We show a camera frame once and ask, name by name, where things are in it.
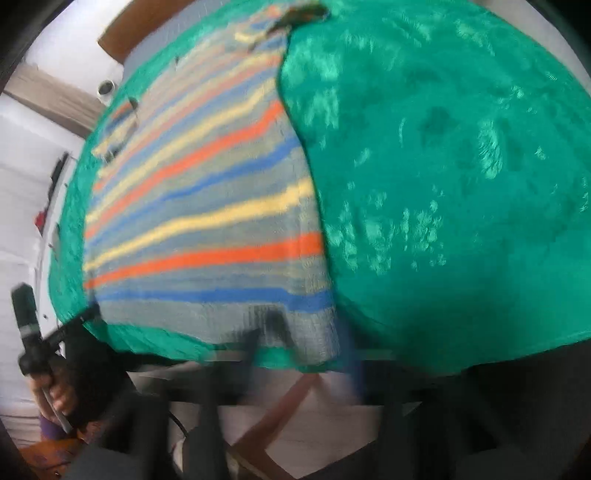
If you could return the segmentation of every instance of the gray fabric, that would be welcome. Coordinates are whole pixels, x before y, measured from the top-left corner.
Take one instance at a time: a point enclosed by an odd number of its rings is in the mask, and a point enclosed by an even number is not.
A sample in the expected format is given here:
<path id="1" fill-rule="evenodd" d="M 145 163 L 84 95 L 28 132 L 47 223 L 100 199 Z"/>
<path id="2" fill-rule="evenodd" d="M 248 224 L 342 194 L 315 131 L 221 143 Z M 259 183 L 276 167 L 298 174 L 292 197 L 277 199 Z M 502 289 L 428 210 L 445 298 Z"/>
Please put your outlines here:
<path id="1" fill-rule="evenodd" d="M 127 81 L 137 68 L 149 60 L 152 55 L 176 40 L 189 27 L 227 3 L 230 3 L 230 0 L 196 0 L 159 29 L 153 31 L 131 51 L 125 60 L 123 82 Z"/>

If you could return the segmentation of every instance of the orange stripe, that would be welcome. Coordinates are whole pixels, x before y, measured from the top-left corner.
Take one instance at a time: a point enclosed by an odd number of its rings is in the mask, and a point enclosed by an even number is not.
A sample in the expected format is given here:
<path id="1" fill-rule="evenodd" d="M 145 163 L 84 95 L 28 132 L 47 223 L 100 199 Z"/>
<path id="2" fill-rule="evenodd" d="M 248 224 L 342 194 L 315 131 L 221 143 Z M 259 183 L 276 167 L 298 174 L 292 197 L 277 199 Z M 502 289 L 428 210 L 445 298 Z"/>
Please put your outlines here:
<path id="1" fill-rule="evenodd" d="M 203 65 L 203 63 L 205 63 L 206 61 L 210 60 L 211 57 L 214 56 L 218 56 L 220 53 L 222 53 L 223 49 L 222 48 L 218 48 L 216 49 L 212 49 L 212 51 L 208 52 L 208 55 L 202 57 L 199 59 L 199 62 L 194 64 L 191 68 L 191 72 L 195 71 L 196 69 L 198 69 L 200 66 Z M 214 64 L 212 66 L 209 66 L 210 69 L 205 70 L 201 73 L 201 75 L 196 75 L 196 77 L 193 79 L 193 82 L 184 85 L 183 87 L 186 89 L 186 91 L 189 91 L 189 89 L 193 86 L 195 86 L 195 82 L 197 82 L 198 80 L 200 80 L 201 78 L 205 77 L 206 75 L 210 74 L 210 73 L 217 73 L 219 71 L 221 71 L 221 68 L 225 67 L 227 63 L 229 63 L 230 61 L 234 60 L 234 54 L 231 54 L 229 56 L 225 56 L 223 57 L 223 60 L 218 62 L 218 64 Z M 171 95 L 174 93 L 179 93 L 182 92 L 183 88 L 179 88 L 177 89 L 175 92 L 174 91 L 170 91 L 168 90 L 166 92 L 166 97 L 162 102 L 158 102 L 155 105 L 153 105 L 150 109 L 150 112 L 154 112 L 156 109 L 158 109 L 159 107 L 161 107 L 162 105 L 164 105 L 166 103 L 166 101 L 170 100 Z M 105 183 L 107 183 L 107 181 L 109 181 L 120 169 L 121 167 L 125 164 L 125 162 L 129 159 L 129 154 L 127 152 L 122 152 L 122 154 L 117 158 L 117 163 L 112 165 L 112 170 L 109 171 L 102 179 L 98 180 L 92 187 L 92 191 L 94 193 L 99 192 L 104 186 Z"/>
<path id="2" fill-rule="evenodd" d="M 158 128 L 155 128 L 152 131 L 146 132 L 145 133 L 146 134 L 146 137 L 143 140 L 141 140 L 134 148 L 132 148 L 129 151 L 126 151 L 125 152 L 125 154 L 124 154 L 125 155 L 125 159 L 131 158 L 132 155 L 134 155 L 136 152 L 138 152 L 139 150 L 141 150 L 142 148 L 144 148 L 151 141 L 153 141 L 153 139 L 155 137 L 159 136 L 161 133 L 163 133 L 164 131 L 168 130 L 179 119 L 181 119 L 182 117 L 185 117 L 191 111 L 193 111 L 196 108 L 202 106 L 205 102 L 208 102 L 209 100 L 211 100 L 216 95 L 219 95 L 220 93 L 224 92 L 225 90 L 230 89 L 230 88 L 236 86 L 240 82 L 243 82 L 248 77 L 257 74 L 257 73 L 263 71 L 266 68 L 269 68 L 269 67 L 272 67 L 273 65 L 278 64 L 281 61 L 281 58 L 282 57 L 279 56 L 279 55 L 274 56 L 274 57 L 271 57 L 269 59 L 269 63 L 268 64 L 264 64 L 262 66 L 251 67 L 248 70 L 244 70 L 238 76 L 233 77 L 233 78 L 230 78 L 227 81 L 219 84 L 213 90 L 210 90 L 209 92 L 206 92 L 206 96 L 199 97 L 199 98 L 195 99 L 192 103 L 186 105 L 185 107 L 183 107 L 183 109 L 181 109 L 177 113 L 175 113 L 174 116 L 172 116 L 171 118 L 169 118 L 167 121 L 163 122 L 160 126 L 158 126 Z M 119 161 L 118 169 L 121 167 L 121 165 L 123 165 L 123 162 L 125 161 L 125 159 L 123 161 Z M 116 173 L 116 171 L 113 171 L 111 174 L 109 174 L 107 177 L 105 177 L 102 180 L 102 182 L 104 183 L 104 182 L 108 181 L 110 179 L 110 177 L 112 177 L 113 175 L 115 175 L 115 173 Z"/>
<path id="3" fill-rule="evenodd" d="M 310 232 L 281 242 L 255 247 L 216 248 L 148 260 L 92 278 L 85 283 L 85 287 L 96 288 L 107 283 L 126 280 L 127 278 L 145 277 L 174 270 L 188 270 L 189 268 L 296 260 L 322 255 L 323 251 L 323 240 L 320 232 Z"/>
<path id="4" fill-rule="evenodd" d="M 133 106 L 131 105 L 131 102 L 126 100 L 123 102 L 123 105 L 119 105 L 119 107 L 117 108 L 117 110 L 115 110 L 112 114 L 111 117 L 116 117 L 117 115 L 120 115 L 121 113 L 125 112 L 128 109 L 131 109 Z"/>
<path id="5" fill-rule="evenodd" d="M 269 108 L 265 111 L 261 119 L 248 127 L 242 128 L 235 132 L 232 132 L 224 137 L 218 138 L 204 147 L 190 153 L 189 155 L 181 158 L 175 163 L 158 170 L 152 176 L 146 179 L 142 184 L 131 190 L 127 195 L 120 198 L 110 208 L 106 209 L 102 215 L 97 218 L 86 231 L 85 238 L 91 238 L 101 226 L 107 223 L 117 213 L 126 209 L 129 205 L 142 198 L 145 194 L 150 192 L 156 185 L 162 183 L 164 180 L 181 174 L 185 170 L 194 167 L 196 164 L 201 163 L 215 155 L 218 155 L 224 150 L 255 138 L 260 137 L 267 131 L 269 126 L 284 112 L 283 105 L 279 100 L 274 100 L 269 105 Z"/>

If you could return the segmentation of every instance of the wooden beam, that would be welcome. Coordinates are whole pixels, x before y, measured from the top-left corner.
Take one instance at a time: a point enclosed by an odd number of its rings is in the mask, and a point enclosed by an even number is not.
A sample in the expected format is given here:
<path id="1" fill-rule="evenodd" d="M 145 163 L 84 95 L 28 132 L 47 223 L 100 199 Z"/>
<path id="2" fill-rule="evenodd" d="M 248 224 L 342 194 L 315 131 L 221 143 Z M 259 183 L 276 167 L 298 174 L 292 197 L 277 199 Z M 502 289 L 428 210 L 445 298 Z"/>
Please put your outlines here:
<path id="1" fill-rule="evenodd" d="M 82 138 L 94 130 L 105 110 L 98 98 L 26 63 L 16 68 L 4 92 Z"/>
<path id="2" fill-rule="evenodd" d="M 193 1 L 134 0 L 106 28 L 98 44 L 123 63 L 139 42 Z"/>

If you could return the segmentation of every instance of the purple sleeve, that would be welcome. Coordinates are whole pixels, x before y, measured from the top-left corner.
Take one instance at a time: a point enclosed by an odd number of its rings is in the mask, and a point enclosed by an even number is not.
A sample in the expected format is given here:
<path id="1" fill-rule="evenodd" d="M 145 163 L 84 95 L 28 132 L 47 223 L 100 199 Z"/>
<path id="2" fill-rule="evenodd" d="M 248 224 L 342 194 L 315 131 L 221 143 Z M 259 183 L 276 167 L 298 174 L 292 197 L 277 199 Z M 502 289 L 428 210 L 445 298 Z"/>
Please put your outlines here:
<path id="1" fill-rule="evenodd" d="M 68 438 L 66 432 L 59 425 L 47 420 L 43 415 L 39 415 L 39 424 L 41 426 L 41 437 L 45 440 L 64 440 Z"/>

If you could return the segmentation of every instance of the blue stripe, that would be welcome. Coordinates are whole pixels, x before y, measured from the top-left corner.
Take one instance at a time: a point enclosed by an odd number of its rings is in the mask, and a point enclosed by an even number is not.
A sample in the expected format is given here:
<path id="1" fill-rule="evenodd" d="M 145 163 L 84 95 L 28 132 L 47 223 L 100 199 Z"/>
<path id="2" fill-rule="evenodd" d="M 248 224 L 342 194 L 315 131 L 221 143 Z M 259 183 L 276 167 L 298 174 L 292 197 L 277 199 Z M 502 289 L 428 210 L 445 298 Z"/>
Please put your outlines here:
<path id="1" fill-rule="evenodd" d="M 105 128 L 103 129 L 101 142 L 105 139 L 105 137 L 107 137 L 108 135 L 113 133 L 115 128 L 118 125 L 120 125 L 121 123 L 123 123 L 125 120 L 127 120 L 129 118 L 130 114 L 132 114 L 134 112 L 135 112 L 135 110 L 131 107 L 131 104 L 130 104 L 129 109 L 125 110 L 125 112 L 120 113 L 119 116 L 117 116 L 117 117 L 111 118 L 109 123 L 107 125 L 105 125 Z"/>
<path id="2" fill-rule="evenodd" d="M 91 240 L 88 240 L 87 245 L 88 247 L 93 247 L 109 234 L 115 233 L 121 230 L 123 227 L 128 226 L 130 222 L 133 222 L 144 215 L 154 214 L 154 210 L 156 208 L 160 207 L 169 200 L 176 200 L 193 195 L 194 193 L 218 183 L 234 180 L 251 173 L 256 173 L 271 168 L 288 156 L 294 148 L 299 146 L 300 142 L 297 137 L 289 137 L 283 143 L 278 145 L 274 151 L 265 155 L 264 157 L 255 158 L 253 160 L 240 163 L 229 168 L 228 170 L 224 170 L 200 179 L 197 183 L 189 187 L 169 192 L 168 194 L 145 204 L 142 208 L 139 208 L 127 216 L 121 216 L 116 222 L 112 223 L 111 226 L 103 228 L 100 233 L 97 233 L 96 236 L 94 236 Z"/>
<path id="3" fill-rule="evenodd" d="M 204 105 L 190 112 L 187 116 L 182 117 L 177 123 L 173 124 L 168 130 L 162 132 L 159 136 L 153 138 L 143 149 L 136 152 L 128 161 L 119 169 L 113 178 L 111 178 L 107 185 L 103 187 L 99 195 L 95 195 L 91 205 L 95 205 L 104 198 L 105 195 L 119 183 L 120 179 L 124 178 L 129 170 L 137 168 L 149 156 L 163 149 L 170 142 L 176 139 L 184 131 L 195 127 L 199 121 L 206 119 L 209 115 L 214 114 L 219 108 L 223 107 L 223 102 L 231 102 L 235 98 L 243 98 L 248 90 L 265 80 L 274 77 L 277 74 L 277 68 L 271 67 L 262 72 L 257 73 L 254 77 L 249 78 L 235 87 L 226 90 L 225 92 L 215 96 Z"/>
<path id="4" fill-rule="evenodd" d="M 262 20 L 260 22 L 251 23 L 248 26 L 248 28 L 250 28 L 251 30 L 255 30 L 255 31 L 261 31 L 261 30 L 264 30 L 267 27 L 272 27 L 278 21 L 279 21 L 278 18 L 267 18 L 267 19 Z"/>
<path id="5" fill-rule="evenodd" d="M 279 37 L 278 41 L 269 41 L 268 43 L 265 43 L 265 48 L 263 48 L 263 50 L 275 50 L 275 48 L 281 46 L 282 43 L 285 42 L 285 37 Z M 193 84 L 194 88 L 190 89 L 190 90 L 184 90 L 182 92 L 180 92 L 178 95 L 176 95 L 175 97 L 171 98 L 170 100 L 168 100 L 165 104 L 163 104 L 162 106 L 160 106 L 158 109 L 156 109 L 154 111 L 154 113 L 152 115 L 150 115 L 150 118 L 148 118 L 148 120 L 146 121 L 146 124 L 142 127 L 142 129 L 139 130 L 139 132 L 141 132 L 144 128 L 147 127 L 147 124 L 150 120 L 152 120 L 153 118 L 155 118 L 158 115 L 161 115 L 162 113 L 164 113 L 166 110 L 168 110 L 169 108 L 173 107 L 174 105 L 176 105 L 177 103 L 179 103 L 183 98 L 185 98 L 189 93 L 194 92 L 197 88 L 201 87 L 204 83 L 206 83 L 208 80 L 215 78 L 216 76 L 220 77 L 220 81 L 225 80 L 223 78 L 223 76 L 225 74 L 227 74 L 230 69 L 233 69 L 234 67 L 236 67 L 237 65 L 232 64 L 228 67 L 226 67 L 227 71 L 224 72 L 224 70 L 216 70 L 215 72 L 213 72 L 210 75 L 206 75 L 205 77 L 199 79 L 199 81 L 195 84 Z M 187 77 L 187 72 L 181 70 L 181 76 L 180 79 L 185 79 Z M 174 81 L 175 79 L 172 78 L 170 80 L 171 84 L 174 85 Z"/>
<path id="6" fill-rule="evenodd" d="M 102 301 L 161 300 L 191 303 L 246 303 L 282 304 L 289 312 L 315 313 L 333 306 L 332 292 L 323 290 L 311 295 L 291 294 L 283 288 L 216 288 L 201 291 L 117 290 L 111 293 L 97 292 Z"/>

